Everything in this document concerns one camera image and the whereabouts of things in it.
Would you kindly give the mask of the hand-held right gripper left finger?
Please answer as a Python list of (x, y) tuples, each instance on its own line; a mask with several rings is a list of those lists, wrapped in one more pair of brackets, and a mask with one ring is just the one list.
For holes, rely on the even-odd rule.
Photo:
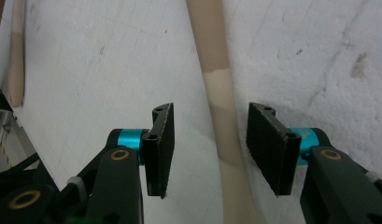
[(150, 129), (122, 129), (118, 146), (135, 150), (145, 167), (149, 196), (166, 196), (175, 149), (174, 104), (159, 105), (152, 110)]

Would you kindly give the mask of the beige solid spatula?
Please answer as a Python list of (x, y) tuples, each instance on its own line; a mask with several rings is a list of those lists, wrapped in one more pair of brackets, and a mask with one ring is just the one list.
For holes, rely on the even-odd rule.
[(186, 0), (212, 120), (223, 224), (262, 224), (239, 139), (222, 0)]

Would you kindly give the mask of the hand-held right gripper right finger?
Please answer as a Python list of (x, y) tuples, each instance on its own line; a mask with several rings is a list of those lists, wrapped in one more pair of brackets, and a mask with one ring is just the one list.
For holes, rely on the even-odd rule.
[(295, 170), (319, 145), (314, 128), (288, 128), (269, 105), (250, 103), (246, 143), (252, 159), (276, 196), (291, 195)]

